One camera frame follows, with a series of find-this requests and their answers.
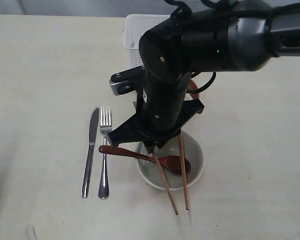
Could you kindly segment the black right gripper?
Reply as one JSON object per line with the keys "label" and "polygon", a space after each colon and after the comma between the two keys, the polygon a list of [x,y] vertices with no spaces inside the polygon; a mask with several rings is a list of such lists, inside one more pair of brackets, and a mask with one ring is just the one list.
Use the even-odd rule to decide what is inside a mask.
{"label": "black right gripper", "polygon": [[201,114],[204,105],[199,99],[184,101],[176,125],[165,132],[154,132],[142,125],[137,114],[131,116],[119,127],[107,134],[109,144],[114,148],[123,143],[142,142],[148,152],[163,148],[169,140],[178,136],[182,127],[195,115]]}

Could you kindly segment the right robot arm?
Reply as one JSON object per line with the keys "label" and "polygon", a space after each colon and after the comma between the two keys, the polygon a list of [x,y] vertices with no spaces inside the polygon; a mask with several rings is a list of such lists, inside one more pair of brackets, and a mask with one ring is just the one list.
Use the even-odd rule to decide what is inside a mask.
{"label": "right robot arm", "polygon": [[152,152],[177,136],[203,103],[185,100],[200,73],[254,72],[271,58],[300,57],[300,3],[271,7],[261,0],[205,0],[192,12],[182,1],[138,43],[142,65],[113,74],[115,95],[136,91],[136,112],[108,134],[111,146],[142,142]]}

